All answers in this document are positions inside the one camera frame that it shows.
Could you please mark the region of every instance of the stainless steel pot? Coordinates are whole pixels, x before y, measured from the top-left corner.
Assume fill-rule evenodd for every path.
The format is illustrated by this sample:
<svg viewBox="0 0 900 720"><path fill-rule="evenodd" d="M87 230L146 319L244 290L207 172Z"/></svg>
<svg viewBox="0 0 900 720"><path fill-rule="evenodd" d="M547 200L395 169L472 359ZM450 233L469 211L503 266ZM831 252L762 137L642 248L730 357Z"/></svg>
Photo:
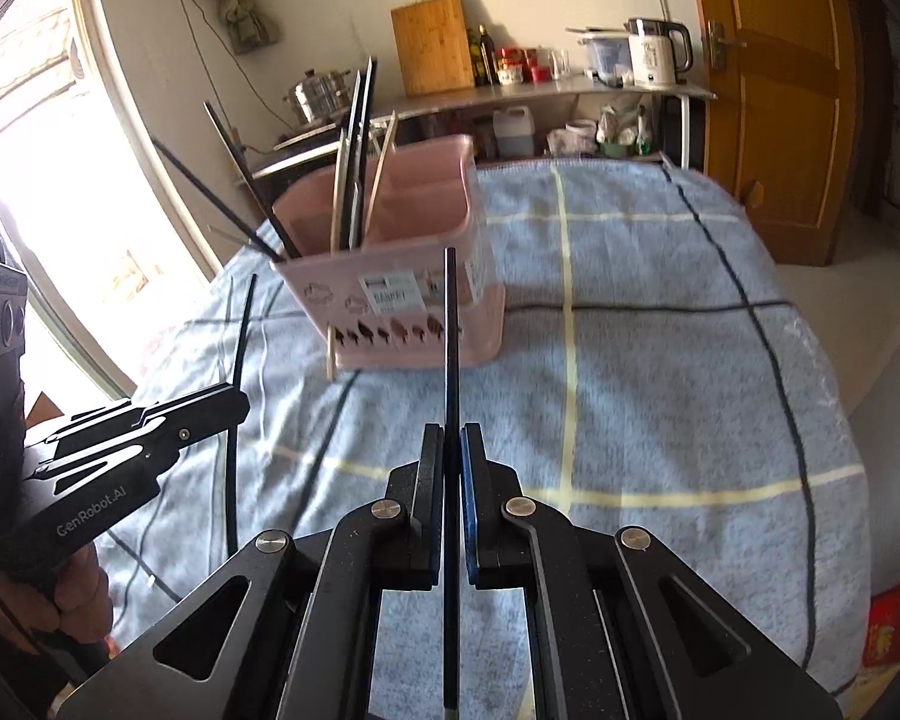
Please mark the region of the stainless steel pot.
<svg viewBox="0 0 900 720"><path fill-rule="evenodd" d="M325 122L346 111L350 105L350 92L346 88L346 73L335 70L316 73L308 70L303 80L296 84L284 100L293 108L300 124Z"/></svg>

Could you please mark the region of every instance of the door handle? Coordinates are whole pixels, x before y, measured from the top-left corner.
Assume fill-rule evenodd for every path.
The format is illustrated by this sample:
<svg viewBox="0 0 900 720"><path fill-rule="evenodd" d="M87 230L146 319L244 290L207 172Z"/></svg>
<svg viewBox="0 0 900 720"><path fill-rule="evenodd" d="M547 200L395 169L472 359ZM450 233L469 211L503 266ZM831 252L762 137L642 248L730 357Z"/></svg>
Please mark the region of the door handle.
<svg viewBox="0 0 900 720"><path fill-rule="evenodd" d="M725 40L725 38L717 38L717 43L721 46L736 46L738 49L746 48L746 40Z"/></svg>
<svg viewBox="0 0 900 720"><path fill-rule="evenodd" d="M724 37L724 25L714 19L706 23L707 48L710 54L710 67L713 70L727 69L727 47L745 49L746 40L727 40Z"/></svg>

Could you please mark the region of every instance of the wooden cutting board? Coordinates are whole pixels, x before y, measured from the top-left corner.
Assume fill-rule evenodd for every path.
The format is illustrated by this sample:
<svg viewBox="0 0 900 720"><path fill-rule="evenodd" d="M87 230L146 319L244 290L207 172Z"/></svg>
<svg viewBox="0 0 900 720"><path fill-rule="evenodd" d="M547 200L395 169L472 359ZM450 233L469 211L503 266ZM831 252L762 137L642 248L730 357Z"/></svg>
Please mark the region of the wooden cutting board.
<svg viewBox="0 0 900 720"><path fill-rule="evenodd" d="M462 0L427 0L391 10L407 97L474 85Z"/></svg>

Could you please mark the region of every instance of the black rod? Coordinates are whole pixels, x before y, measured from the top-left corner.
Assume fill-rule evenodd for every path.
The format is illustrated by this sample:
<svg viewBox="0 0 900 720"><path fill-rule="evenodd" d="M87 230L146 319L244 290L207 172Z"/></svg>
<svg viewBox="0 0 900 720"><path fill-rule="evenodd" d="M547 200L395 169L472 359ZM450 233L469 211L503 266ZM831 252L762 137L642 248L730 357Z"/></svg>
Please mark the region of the black rod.
<svg viewBox="0 0 900 720"><path fill-rule="evenodd" d="M460 705L460 332L457 324L457 251L444 253L443 412L443 717Z"/></svg>
<svg viewBox="0 0 900 720"><path fill-rule="evenodd" d="M195 187L197 187L199 192L204 197L206 197L218 211L220 211L226 218L228 218L228 220L230 220L230 222L238 230L240 230L242 232L242 234L244 234L248 238L250 238L250 242L253 245L253 247L255 248L255 250L259 251L261 254L264 254L266 257L269 257L271 262L276 262L276 263L283 262L283 257L281 257L279 254L277 254L266 243L266 241L264 241L259 235L257 235L256 232L253 230L253 228L249 224L247 224L240 217L238 217L235 213L233 213L233 211L230 210L230 208L228 207L228 205L225 202L223 202L218 196L216 196L216 194L213 194L212 191L210 191L210 188L206 184L204 184L202 181L200 181L200 179L197 178L190 171L189 167L184 165L183 162L180 162L180 160L178 160L178 158L173 156L173 153L166 146L164 146L163 143L160 143L160 141L158 141L156 138L152 138L152 137L151 137L151 143L154 144L154 148L156 148L156 151L159 151L161 154L163 154L165 157L167 157L167 160L170 162L170 165L173 165L174 167L176 167L177 170L182 172L184 177L191 184L193 184Z"/></svg>
<svg viewBox="0 0 900 720"><path fill-rule="evenodd" d="M250 333L250 309L253 307L253 291L257 286L257 274L250 276L244 316L240 320L237 352L233 356L234 389L240 389L244 376L244 357L247 355L247 335ZM226 555L233 557L240 548L237 542L237 425L226 432L226 456L223 459L223 521L226 524Z"/></svg>
<svg viewBox="0 0 900 720"><path fill-rule="evenodd" d="M354 181L353 208L350 212L350 248L357 250L364 242L364 197L367 194L367 150L370 148L370 109L373 106L373 86L377 76L377 58L370 57L364 78L364 99L360 112L360 148Z"/></svg>
<svg viewBox="0 0 900 720"><path fill-rule="evenodd" d="M340 240L337 249L350 247L350 219L353 215L353 184L357 175L357 125L364 99L364 74L357 70L353 81L353 101L350 104L350 121L346 126L346 162L343 168L343 192L340 203Z"/></svg>
<svg viewBox="0 0 900 720"><path fill-rule="evenodd" d="M226 150L230 152L230 157L233 160L234 165L237 166L237 170L240 170L240 175L244 177L244 181L247 183L247 189L250 190L250 196L252 196L257 205L260 206L260 210L263 212L266 220L276 231L277 237L279 237L285 252L287 252L287 256L292 260L298 259L300 257L300 252L296 246L293 245L293 241L290 240L287 228L285 228L283 224L280 223L280 220L276 218L276 214L274 213L271 204L266 202L260 194L260 191L257 190L257 185L253 181L253 175L250 173L250 168L247 167L244 156L240 153L240 149L237 148L236 143L231 141L230 136L226 134L226 128L223 126L223 122L220 121L220 117L217 116L217 111L215 111L213 105L206 100L204 100L203 108L210 117L210 121L213 122L213 126L217 129L217 134L220 135L223 146L226 146Z"/></svg>

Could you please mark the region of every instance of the human hand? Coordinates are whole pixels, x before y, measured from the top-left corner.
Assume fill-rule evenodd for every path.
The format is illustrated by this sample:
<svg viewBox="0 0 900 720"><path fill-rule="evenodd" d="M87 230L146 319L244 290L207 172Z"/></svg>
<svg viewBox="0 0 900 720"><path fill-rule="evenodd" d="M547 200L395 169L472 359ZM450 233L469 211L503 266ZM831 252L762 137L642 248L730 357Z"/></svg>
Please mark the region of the human hand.
<svg viewBox="0 0 900 720"><path fill-rule="evenodd" d="M97 549L87 544L70 557L60 572L50 603L39 590L18 584L0 571L0 597L21 625L32 631L63 631L81 644L90 644L110 633L113 603L110 581L97 562ZM20 649L34 648L0 610L0 633Z"/></svg>

